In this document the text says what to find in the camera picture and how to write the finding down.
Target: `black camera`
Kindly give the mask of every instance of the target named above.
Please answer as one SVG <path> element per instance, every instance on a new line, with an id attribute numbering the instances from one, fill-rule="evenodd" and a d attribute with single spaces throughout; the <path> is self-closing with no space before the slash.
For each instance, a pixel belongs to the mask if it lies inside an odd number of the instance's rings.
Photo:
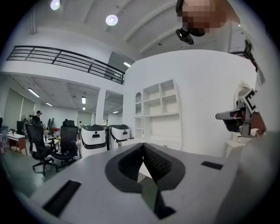
<path id="1" fill-rule="evenodd" d="M 190 45 L 194 44 L 194 41 L 193 41 L 191 35 L 186 30 L 184 30 L 183 28 L 177 29 L 176 34 L 181 41 L 183 41 L 187 44 L 190 44 Z"/>

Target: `balcony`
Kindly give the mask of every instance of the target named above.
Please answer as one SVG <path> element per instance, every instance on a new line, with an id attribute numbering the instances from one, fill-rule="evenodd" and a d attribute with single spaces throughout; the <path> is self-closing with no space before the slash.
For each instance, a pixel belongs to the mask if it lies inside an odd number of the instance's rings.
<path id="1" fill-rule="evenodd" d="M 7 61 L 32 61 L 87 72 L 124 85 L 125 73 L 104 62 L 71 51 L 30 45 L 17 45 Z"/>

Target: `black slot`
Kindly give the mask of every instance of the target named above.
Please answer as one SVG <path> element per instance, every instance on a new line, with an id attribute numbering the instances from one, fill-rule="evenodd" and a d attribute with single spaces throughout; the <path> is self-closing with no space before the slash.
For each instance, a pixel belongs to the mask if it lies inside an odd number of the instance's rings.
<path id="1" fill-rule="evenodd" d="M 210 167 L 210 168 L 213 168 L 213 169 L 216 169 L 216 170 L 221 170 L 223 168 L 222 164 L 211 163 L 211 162 L 208 162 L 208 161 L 204 161 L 201 165 L 202 166 L 207 166 L 207 167 Z"/>
<path id="2" fill-rule="evenodd" d="M 74 196 L 75 192 L 80 187 L 81 183 L 69 180 L 62 188 L 47 202 L 43 207 L 46 211 L 54 216 L 59 216 L 59 214 L 66 207 L 68 202 Z"/>

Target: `round ceiling light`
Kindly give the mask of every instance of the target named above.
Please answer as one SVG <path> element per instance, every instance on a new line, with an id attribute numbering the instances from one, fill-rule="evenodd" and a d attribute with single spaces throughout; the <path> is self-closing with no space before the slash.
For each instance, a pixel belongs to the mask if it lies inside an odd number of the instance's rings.
<path id="1" fill-rule="evenodd" d="M 52 0 L 51 9 L 57 10 L 60 7 L 60 0 Z"/>
<path id="2" fill-rule="evenodd" d="M 118 18 L 115 16 L 115 15 L 109 15 L 107 16 L 106 18 L 106 23 L 109 25 L 109 26 L 114 26 L 116 25 L 118 22 Z"/>

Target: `fluorescent light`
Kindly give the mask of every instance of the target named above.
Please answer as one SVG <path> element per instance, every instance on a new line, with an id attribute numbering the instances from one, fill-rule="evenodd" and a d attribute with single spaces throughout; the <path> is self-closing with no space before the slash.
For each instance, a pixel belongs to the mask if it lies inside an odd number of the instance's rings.
<path id="1" fill-rule="evenodd" d="M 51 9 L 57 10 L 60 7 L 60 0 L 52 0 Z"/>
<path id="2" fill-rule="evenodd" d="M 128 67 L 131 66 L 130 64 L 128 64 L 128 63 L 126 63 L 126 62 L 124 62 L 123 64 L 126 65 L 126 66 L 128 66 Z"/>
<path id="3" fill-rule="evenodd" d="M 106 23 L 109 25 L 109 26 L 114 26 L 116 25 L 118 22 L 118 18 L 115 16 L 115 15 L 109 15 L 107 16 L 106 18 Z"/>
<path id="4" fill-rule="evenodd" d="M 40 97 L 37 93 L 35 93 L 31 88 L 28 88 L 28 90 L 31 92 L 31 93 L 33 93 L 36 97 Z"/>

